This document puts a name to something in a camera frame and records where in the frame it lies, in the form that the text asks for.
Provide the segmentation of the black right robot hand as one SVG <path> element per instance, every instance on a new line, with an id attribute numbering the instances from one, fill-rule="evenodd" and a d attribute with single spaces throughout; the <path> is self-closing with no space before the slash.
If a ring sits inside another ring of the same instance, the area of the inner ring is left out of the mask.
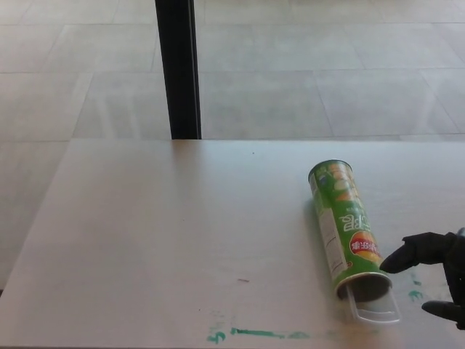
<path id="1" fill-rule="evenodd" d="M 403 238 L 404 244 L 381 263 L 380 269 L 396 274 L 419 264 L 441 264 L 452 300 L 431 300 L 421 308 L 429 314 L 452 321 L 464 329 L 464 229 L 445 235 L 433 232 Z"/>

